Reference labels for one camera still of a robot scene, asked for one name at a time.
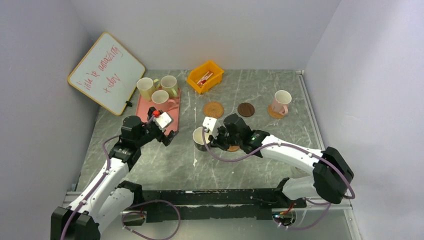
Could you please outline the pink mug white inside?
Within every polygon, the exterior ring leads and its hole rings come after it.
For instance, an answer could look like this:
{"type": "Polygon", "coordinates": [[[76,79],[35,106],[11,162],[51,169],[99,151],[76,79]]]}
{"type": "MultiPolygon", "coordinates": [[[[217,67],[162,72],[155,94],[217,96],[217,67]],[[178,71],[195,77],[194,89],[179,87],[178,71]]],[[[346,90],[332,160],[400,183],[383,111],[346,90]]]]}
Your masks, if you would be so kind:
{"type": "Polygon", "coordinates": [[[286,90],[278,90],[274,94],[273,102],[271,103],[271,110],[282,116],[289,113],[288,105],[292,101],[291,94],[286,90]]]}

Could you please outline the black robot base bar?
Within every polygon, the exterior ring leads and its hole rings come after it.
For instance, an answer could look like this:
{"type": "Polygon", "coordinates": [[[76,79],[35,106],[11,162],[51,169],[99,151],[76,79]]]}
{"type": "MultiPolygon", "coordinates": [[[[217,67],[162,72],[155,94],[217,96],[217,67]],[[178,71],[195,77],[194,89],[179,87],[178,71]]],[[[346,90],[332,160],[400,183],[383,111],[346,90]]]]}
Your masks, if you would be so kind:
{"type": "Polygon", "coordinates": [[[279,188],[143,190],[136,192],[126,211],[144,214],[147,223],[178,219],[271,220],[280,212],[306,206],[305,200],[290,200],[279,188]]]}

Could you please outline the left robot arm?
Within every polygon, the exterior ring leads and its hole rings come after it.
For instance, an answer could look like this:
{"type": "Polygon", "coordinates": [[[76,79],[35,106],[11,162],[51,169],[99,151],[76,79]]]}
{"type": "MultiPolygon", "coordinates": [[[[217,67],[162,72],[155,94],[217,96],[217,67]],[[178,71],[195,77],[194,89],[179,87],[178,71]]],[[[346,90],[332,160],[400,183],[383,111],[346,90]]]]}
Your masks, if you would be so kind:
{"type": "Polygon", "coordinates": [[[141,156],[141,147],[157,140],[168,146],[175,136],[166,133],[172,117],[154,107],[148,109],[147,121],[137,115],[123,120],[121,133],[108,151],[103,145],[105,162],[88,187],[68,206],[57,207],[50,219],[52,240],[99,240],[102,232],[126,208],[137,210],[143,203],[140,184],[124,181],[141,156]]]}

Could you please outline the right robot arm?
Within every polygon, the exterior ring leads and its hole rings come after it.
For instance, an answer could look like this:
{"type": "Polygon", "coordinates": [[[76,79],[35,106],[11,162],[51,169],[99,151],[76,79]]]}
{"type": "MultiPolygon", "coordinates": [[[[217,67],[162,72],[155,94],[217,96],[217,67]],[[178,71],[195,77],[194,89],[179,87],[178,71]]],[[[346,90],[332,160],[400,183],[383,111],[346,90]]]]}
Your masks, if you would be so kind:
{"type": "Polygon", "coordinates": [[[340,204],[343,199],[356,197],[351,186],[355,175],[334,147],[320,150],[287,142],[267,131],[251,129],[236,113],[227,116],[222,123],[216,118],[205,117],[202,139],[209,141],[205,145],[208,152],[212,148],[226,151],[231,146],[238,146],[246,154],[236,159],[215,155],[219,161],[235,163],[256,156],[280,161],[307,173],[305,177],[283,180],[277,187],[274,199],[282,208],[300,198],[320,197],[328,203],[340,204]]]}

